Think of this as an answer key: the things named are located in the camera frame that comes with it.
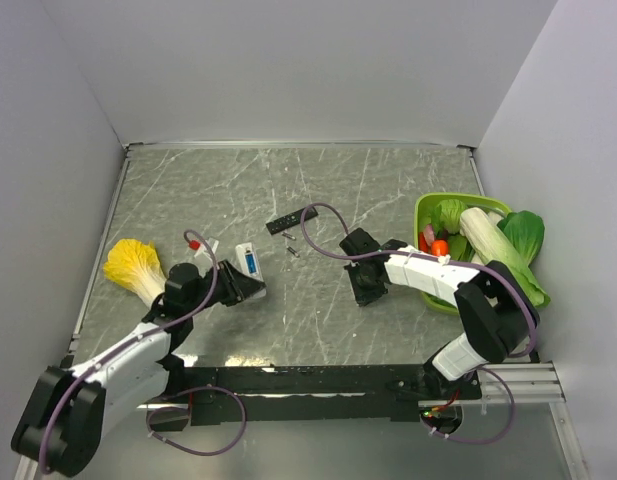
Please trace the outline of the blue battery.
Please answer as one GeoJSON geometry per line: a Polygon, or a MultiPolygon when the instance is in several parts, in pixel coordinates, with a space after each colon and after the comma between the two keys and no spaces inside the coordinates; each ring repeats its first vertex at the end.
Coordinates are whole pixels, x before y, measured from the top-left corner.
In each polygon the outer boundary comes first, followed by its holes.
{"type": "Polygon", "coordinates": [[[246,265],[247,265],[247,269],[248,272],[251,275],[254,275],[258,272],[258,268],[257,268],[257,263],[255,260],[255,256],[252,252],[247,252],[244,256],[245,260],[246,260],[246,265]]]}

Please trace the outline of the white remote control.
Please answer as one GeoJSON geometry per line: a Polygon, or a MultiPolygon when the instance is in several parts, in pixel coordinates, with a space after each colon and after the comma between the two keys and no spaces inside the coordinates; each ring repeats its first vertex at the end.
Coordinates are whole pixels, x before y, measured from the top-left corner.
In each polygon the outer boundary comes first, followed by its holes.
{"type": "Polygon", "coordinates": [[[235,246],[235,253],[240,271],[255,280],[264,281],[256,249],[252,242],[241,243],[235,246]]]}

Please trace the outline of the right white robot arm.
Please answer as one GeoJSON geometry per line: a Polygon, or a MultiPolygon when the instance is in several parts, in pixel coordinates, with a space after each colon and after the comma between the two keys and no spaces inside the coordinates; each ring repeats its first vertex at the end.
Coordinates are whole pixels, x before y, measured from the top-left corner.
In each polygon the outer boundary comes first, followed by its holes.
{"type": "Polygon", "coordinates": [[[435,353],[424,375],[426,390],[447,398],[460,378],[487,363],[501,363],[523,340],[539,318],[508,268],[493,261],[458,266],[425,254],[402,241],[381,245],[358,228],[339,243],[352,259],[345,266],[355,301],[366,306],[388,293],[390,285],[410,287],[453,305],[463,333],[435,353]]]}

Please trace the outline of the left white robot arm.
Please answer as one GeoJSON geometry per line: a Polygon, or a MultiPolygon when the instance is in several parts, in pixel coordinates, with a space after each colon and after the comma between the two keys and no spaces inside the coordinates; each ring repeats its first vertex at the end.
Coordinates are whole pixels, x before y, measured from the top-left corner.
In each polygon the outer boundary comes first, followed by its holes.
{"type": "Polygon", "coordinates": [[[12,435],[14,452],[45,473],[80,473],[105,434],[140,404],[172,402],[186,387],[175,350],[193,330],[193,317],[217,303],[233,306],[264,291],[263,280],[222,261],[206,274],[194,264],[171,268],[148,313],[121,341],[96,357],[39,377],[12,435]]]}

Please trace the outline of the pink radish toy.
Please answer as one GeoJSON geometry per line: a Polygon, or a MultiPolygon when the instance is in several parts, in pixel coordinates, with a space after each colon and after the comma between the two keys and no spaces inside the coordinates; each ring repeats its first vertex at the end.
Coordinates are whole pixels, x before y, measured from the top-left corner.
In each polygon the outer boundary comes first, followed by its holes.
{"type": "Polygon", "coordinates": [[[423,237],[428,246],[431,246],[436,240],[435,231],[431,224],[428,224],[423,229],[423,237]]]}

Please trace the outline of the orange carrot toy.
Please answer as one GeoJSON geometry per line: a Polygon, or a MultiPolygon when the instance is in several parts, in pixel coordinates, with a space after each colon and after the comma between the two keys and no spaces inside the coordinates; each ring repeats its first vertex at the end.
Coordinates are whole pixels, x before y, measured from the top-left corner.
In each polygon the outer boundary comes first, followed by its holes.
{"type": "Polygon", "coordinates": [[[430,253],[434,256],[446,256],[449,254],[449,246],[445,240],[435,240],[430,246],[430,253]]]}

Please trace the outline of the green plastic basket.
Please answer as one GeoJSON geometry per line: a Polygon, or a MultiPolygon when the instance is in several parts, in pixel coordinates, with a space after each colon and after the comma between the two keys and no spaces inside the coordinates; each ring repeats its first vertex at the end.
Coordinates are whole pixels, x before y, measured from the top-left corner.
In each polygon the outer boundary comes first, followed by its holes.
{"type": "MultiPolygon", "coordinates": [[[[486,213],[494,211],[497,214],[506,217],[512,212],[512,209],[505,203],[482,195],[474,195],[459,192],[433,192],[421,196],[416,204],[414,210],[415,219],[415,245],[419,246],[419,233],[423,230],[423,227],[427,224],[426,219],[434,209],[434,207],[441,201],[447,199],[456,199],[463,201],[469,207],[479,207],[486,213]]],[[[426,292],[422,292],[421,296],[427,307],[449,315],[458,315],[458,311],[451,304],[438,299],[426,292]]]]}

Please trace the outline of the green cabbage toy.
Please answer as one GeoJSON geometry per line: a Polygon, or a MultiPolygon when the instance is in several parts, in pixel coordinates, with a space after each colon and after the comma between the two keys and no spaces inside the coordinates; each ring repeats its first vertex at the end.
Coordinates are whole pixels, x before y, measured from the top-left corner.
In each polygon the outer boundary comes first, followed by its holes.
{"type": "Polygon", "coordinates": [[[446,231],[457,234],[460,230],[460,217],[468,209],[465,202],[458,199],[440,201],[431,211],[430,220],[435,234],[446,231]]]}

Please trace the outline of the yellow cabbage toy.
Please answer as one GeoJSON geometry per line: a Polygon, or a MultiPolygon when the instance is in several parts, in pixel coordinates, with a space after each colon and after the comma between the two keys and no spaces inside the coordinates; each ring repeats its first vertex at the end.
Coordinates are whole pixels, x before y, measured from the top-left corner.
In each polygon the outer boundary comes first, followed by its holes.
{"type": "Polygon", "coordinates": [[[136,294],[148,308],[165,290],[166,277],[153,242],[120,239],[102,269],[109,281],[136,294]]]}

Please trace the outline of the large bok choy toy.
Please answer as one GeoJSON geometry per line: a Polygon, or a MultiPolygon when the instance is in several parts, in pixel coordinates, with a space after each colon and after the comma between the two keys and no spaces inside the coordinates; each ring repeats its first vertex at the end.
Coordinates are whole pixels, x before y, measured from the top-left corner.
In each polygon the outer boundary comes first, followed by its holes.
{"type": "Polygon", "coordinates": [[[504,233],[481,209],[473,207],[460,215],[460,232],[467,238],[484,265],[503,263],[535,307],[546,307],[551,297],[540,286],[529,266],[504,233]]]}

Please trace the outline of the black mounting base plate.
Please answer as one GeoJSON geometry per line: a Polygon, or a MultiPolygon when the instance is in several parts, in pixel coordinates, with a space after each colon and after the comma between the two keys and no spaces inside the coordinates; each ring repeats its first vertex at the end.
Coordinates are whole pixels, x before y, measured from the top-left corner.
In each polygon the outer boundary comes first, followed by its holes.
{"type": "Polygon", "coordinates": [[[479,400],[477,375],[449,382],[424,365],[187,367],[183,382],[142,403],[149,409],[190,406],[193,426],[247,420],[387,418],[417,422],[426,405],[479,400]]]}

